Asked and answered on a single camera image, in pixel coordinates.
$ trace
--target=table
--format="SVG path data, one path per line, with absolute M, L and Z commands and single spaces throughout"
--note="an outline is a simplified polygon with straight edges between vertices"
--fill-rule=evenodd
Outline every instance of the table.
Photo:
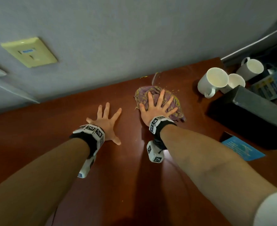
M 197 91 L 197 82 L 211 67 L 224 68 L 219 58 L 160 73 L 156 84 L 179 98 L 187 121 L 183 128 L 219 140 L 218 122 L 205 115 L 211 99 Z M 110 116 L 121 107 L 115 132 L 120 146 L 105 142 L 87 178 L 77 178 L 60 203 L 53 225 L 230 225 L 168 152 L 161 164 L 151 163 L 146 145 L 152 140 L 135 109 L 140 86 L 151 85 L 153 75 L 0 114 L 0 182 L 38 156 L 68 140 L 69 134 L 96 118 L 100 104 L 110 102 Z M 265 151 L 243 137 L 265 157 L 249 164 L 277 186 L 277 151 Z

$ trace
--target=blue paper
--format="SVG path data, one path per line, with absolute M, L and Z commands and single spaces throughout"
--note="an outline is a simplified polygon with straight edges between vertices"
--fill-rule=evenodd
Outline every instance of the blue paper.
M 225 146 L 231 148 L 239 156 L 241 156 L 245 161 L 251 161 L 254 159 L 259 159 L 265 156 L 262 152 L 258 151 L 254 147 L 240 140 L 239 138 L 233 136 L 222 142 Z

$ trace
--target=cup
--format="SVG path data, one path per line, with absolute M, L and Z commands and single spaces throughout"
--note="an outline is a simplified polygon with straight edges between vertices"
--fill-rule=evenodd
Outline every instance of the cup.
M 245 81 L 248 81 L 263 71 L 264 66 L 260 61 L 246 57 L 242 60 L 241 67 L 236 74 L 242 76 Z
M 216 90 L 228 84 L 227 73 L 217 67 L 210 68 L 198 82 L 198 91 L 206 98 L 214 96 Z
M 229 78 L 228 84 L 225 87 L 220 89 L 222 93 L 227 93 L 228 91 L 231 91 L 233 88 L 237 87 L 238 85 L 245 87 L 245 80 L 242 78 L 242 76 L 238 74 L 230 74 L 228 78 Z

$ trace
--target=forearm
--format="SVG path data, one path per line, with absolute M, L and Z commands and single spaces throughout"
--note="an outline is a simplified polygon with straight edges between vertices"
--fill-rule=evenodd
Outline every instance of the forearm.
M 71 139 L 40 156 L 0 184 L 0 225 L 44 225 L 89 155 Z
M 252 225 L 261 202 L 277 192 L 216 140 L 174 125 L 165 126 L 160 136 L 176 163 L 233 225 Z

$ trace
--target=white sleeve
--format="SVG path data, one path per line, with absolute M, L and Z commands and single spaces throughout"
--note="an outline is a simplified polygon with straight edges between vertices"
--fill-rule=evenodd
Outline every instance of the white sleeve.
M 253 226 L 277 226 L 277 193 L 262 202 L 256 212 Z

